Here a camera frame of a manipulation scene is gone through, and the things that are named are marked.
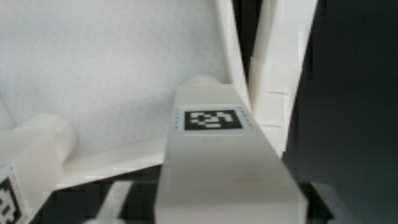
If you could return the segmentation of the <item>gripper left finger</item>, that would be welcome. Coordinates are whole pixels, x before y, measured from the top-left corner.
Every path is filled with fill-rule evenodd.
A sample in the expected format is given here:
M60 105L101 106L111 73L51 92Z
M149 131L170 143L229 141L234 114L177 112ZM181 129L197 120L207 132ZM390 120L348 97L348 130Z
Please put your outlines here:
M154 224L154 181L115 181L95 216L81 224Z

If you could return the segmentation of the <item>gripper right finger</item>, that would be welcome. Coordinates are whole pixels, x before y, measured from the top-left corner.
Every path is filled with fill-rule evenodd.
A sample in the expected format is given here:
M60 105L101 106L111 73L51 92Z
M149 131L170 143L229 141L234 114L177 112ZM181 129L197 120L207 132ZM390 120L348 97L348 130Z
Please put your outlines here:
M342 203L332 186L305 182L300 189L307 199L305 224L346 224Z

